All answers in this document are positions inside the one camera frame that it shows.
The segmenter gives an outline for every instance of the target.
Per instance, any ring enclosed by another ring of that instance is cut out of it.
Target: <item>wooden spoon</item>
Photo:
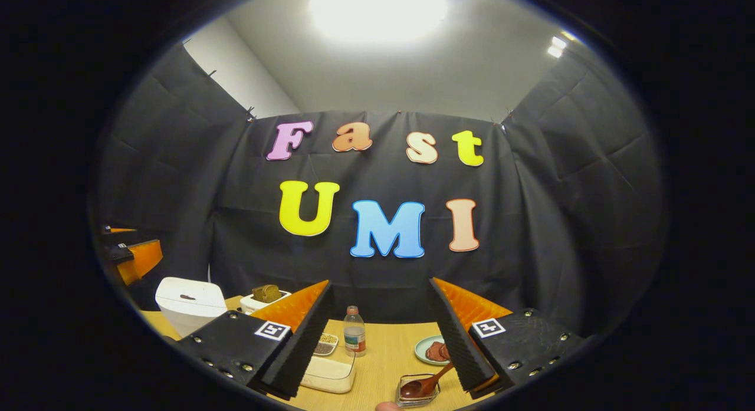
[[[443,367],[443,370],[440,370],[438,374],[432,377],[421,380],[413,380],[411,382],[408,382],[407,384],[404,384],[401,387],[401,398],[412,399],[418,397],[429,397],[432,394],[432,391],[435,390],[435,386],[436,384],[438,384],[438,380],[452,368],[454,368],[454,363],[448,363]]]

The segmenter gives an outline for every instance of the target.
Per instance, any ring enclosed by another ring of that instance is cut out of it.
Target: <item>sliced meat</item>
[[[445,358],[440,354],[440,349],[443,346],[443,344],[439,341],[432,342],[432,345],[428,347],[427,351],[425,352],[425,357],[428,360],[433,360],[442,363],[445,361]]]
[[[445,343],[443,344],[443,346],[440,347],[440,349],[438,350],[438,353],[440,354],[441,357],[443,357],[444,361],[451,359],[451,356],[448,355],[448,346],[446,346]]]

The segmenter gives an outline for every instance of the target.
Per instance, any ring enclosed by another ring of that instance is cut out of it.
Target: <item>blue letter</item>
[[[391,223],[388,223],[380,205],[374,200],[359,200],[351,207],[359,216],[356,245],[351,248],[351,256],[369,258],[375,255],[375,249],[370,246],[370,235],[383,256],[388,255],[396,237],[399,238],[399,245],[393,254],[397,258],[420,258],[424,255],[424,249],[420,246],[420,218],[424,212],[422,203],[402,203]]]

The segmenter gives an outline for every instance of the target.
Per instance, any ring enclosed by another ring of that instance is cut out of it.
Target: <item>bottle label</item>
[[[353,352],[361,352],[366,349],[364,334],[359,336],[349,336],[344,333],[343,339],[346,341],[346,349],[351,349]]]

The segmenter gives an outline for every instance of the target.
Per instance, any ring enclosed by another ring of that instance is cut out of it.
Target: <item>white wall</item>
[[[300,113],[225,17],[216,19],[190,37],[189,55],[212,75],[231,97],[258,118]]]

